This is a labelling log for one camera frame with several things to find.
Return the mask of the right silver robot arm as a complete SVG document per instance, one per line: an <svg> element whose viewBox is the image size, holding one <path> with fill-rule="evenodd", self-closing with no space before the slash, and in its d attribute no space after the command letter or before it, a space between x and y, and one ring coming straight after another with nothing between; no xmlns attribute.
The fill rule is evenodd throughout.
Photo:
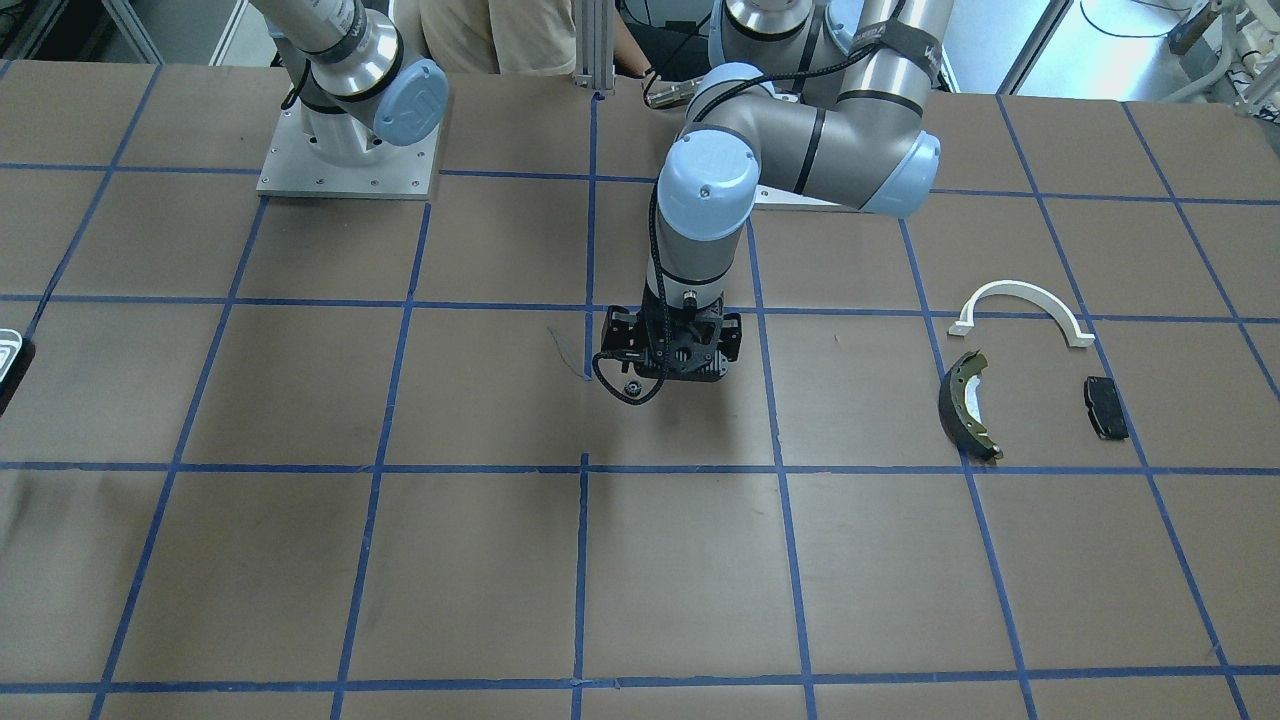
<svg viewBox="0 0 1280 720"><path fill-rule="evenodd" d="M361 1L256 1L291 78L291 136L335 167L367 167L444 120L445 72Z"/></svg>

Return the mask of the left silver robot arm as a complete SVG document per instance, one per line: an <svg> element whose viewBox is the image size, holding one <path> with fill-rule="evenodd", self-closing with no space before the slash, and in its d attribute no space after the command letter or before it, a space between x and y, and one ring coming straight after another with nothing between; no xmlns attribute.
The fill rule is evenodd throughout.
<svg viewBox="0 0 1280 720"><path fill-rule="evenodd" d="M653 380L714 382L739 356L724 287L760 184L888 217L929 193L922 128L950 1L718 1L710 70L646 214L643 305L613 306L598 360Z"/></svg>

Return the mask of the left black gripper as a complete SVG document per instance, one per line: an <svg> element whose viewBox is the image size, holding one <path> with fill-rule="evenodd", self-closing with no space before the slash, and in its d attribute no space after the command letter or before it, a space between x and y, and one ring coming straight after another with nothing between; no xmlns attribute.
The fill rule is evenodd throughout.
<svg viewBox="0 0 1280 720"><path fill-rule="evenodd" d="M739 359L741 340L741 316L726 313L721 299L687 310L646 295L636 313L609 306L600 354L650 379L717 382Z"/></svg>

